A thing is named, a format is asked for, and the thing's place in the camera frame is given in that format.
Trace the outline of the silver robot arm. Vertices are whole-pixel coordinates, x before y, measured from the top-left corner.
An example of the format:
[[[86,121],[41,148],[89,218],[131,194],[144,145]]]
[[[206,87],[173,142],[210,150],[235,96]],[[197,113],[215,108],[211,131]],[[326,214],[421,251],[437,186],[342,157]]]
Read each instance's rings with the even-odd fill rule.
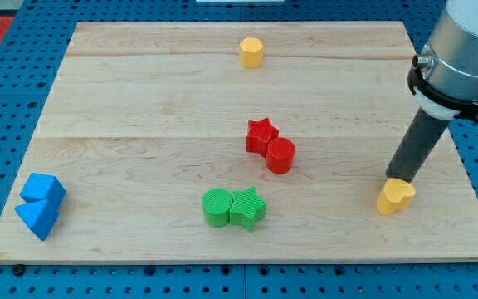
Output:
[[[478,0],[448,0],[407,83],[434,119],[478,124]]]

